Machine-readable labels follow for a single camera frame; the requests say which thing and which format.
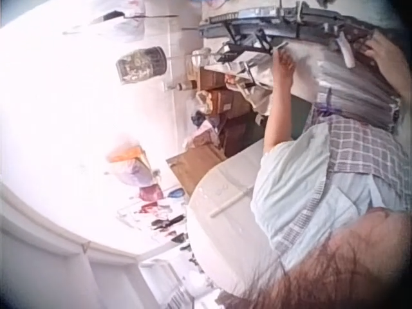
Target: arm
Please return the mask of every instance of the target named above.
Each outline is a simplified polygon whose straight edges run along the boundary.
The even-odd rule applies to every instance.
[[[369,49],[364,54],[376,61],[381,74],[401,96],[402,103],[410,106],[411,72],[400,48],[378,31],[365,44]]]
[[[263,153],[269,152],[281,142],[287,142],[292,134],[292,115],[290,89],[293,83],[295,63],[284,50],[275,50],[273,67],[273,103],[263,140]]]

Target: woman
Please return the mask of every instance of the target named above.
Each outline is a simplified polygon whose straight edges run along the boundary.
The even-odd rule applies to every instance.
[[[332,108],[314,111],[292,141],[295,64],[284,50],[274,56],[274,102],[251,208],[281,267],[274,270],[275,285],[252,297],[251,308],[355,308],[385,291],[406,265],[411,74],[402,52],[381,33],[366,46],[402,98],[395,134],[355,120],[368,115],[350,119]]]

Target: plaid shirt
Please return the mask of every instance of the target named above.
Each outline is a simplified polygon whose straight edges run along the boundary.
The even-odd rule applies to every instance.
[[[392,187],[405,205],[411,202],[411,166],[407,155],[389,132],[339,115],[320,117],[316,114],[316,109],[312,108],[305,130],[315,124],[329,124],[330,160],[326,181],[315,188],[305,209],[274,245],[280,256],[296,243],[308,226],[333,173],[372,174]]]

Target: brown hair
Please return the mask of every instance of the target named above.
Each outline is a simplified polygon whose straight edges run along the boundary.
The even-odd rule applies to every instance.
[[[255,276],[241,297],[226,295],[222,303],[225,309],[410,308],[388,305],[386,296],[399,296],[393,296],[352,252],[350,259],[343,259],[338,250],[330,250],[327,241],[298,267],[283,271],[282,278],[259,284],[260,276]]]

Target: light blue shirt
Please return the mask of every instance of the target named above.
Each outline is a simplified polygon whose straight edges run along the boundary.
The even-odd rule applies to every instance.
[[[263,156],[251,209],[272,246],[305,208],[317,185],[325,181],[329,155],[328,126],[318,124],[296,141],[281,143]],[[405,210],[396,192],[380,178],[333,174],[309,225],[282,257],[286,270],[371,207]]]

